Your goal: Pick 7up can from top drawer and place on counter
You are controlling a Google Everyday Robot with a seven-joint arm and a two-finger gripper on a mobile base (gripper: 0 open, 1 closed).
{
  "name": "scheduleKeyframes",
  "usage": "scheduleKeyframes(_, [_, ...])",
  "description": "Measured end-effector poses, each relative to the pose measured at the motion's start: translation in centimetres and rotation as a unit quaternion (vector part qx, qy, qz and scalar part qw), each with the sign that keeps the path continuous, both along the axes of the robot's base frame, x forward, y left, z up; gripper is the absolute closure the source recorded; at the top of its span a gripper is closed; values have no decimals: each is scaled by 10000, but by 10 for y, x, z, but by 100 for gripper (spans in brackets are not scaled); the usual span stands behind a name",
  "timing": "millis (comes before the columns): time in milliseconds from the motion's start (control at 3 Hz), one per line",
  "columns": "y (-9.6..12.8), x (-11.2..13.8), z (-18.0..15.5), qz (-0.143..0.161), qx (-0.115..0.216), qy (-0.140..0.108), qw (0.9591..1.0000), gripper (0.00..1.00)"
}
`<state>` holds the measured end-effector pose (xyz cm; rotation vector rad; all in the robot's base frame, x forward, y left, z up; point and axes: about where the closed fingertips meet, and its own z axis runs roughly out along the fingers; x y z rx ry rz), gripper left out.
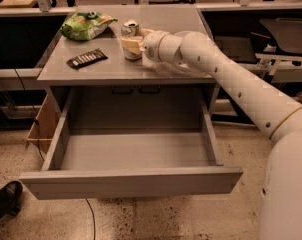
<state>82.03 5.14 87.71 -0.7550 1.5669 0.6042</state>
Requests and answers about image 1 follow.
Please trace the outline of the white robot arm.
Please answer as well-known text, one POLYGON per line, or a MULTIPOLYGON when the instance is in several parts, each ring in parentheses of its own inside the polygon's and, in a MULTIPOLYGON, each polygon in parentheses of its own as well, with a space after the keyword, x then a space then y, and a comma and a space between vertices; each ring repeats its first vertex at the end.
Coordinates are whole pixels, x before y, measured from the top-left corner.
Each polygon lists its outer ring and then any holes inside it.
POLYGON ((212 76, 271 139, 259 240, 302 240, 302 104, 229 59, 204 33, 147 30, 121 43, 151 61, 212 76))

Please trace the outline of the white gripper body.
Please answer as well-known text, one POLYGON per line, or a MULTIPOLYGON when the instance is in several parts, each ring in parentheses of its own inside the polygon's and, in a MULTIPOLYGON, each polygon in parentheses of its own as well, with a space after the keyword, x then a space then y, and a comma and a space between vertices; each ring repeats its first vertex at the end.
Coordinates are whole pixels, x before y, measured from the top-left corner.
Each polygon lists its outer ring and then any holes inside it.
POLYGON ((161 62, 159 55, 160 43, 168 35, 166 31, 154 31, 147 34, 143 39, 144 54, 155 62, 161 62))

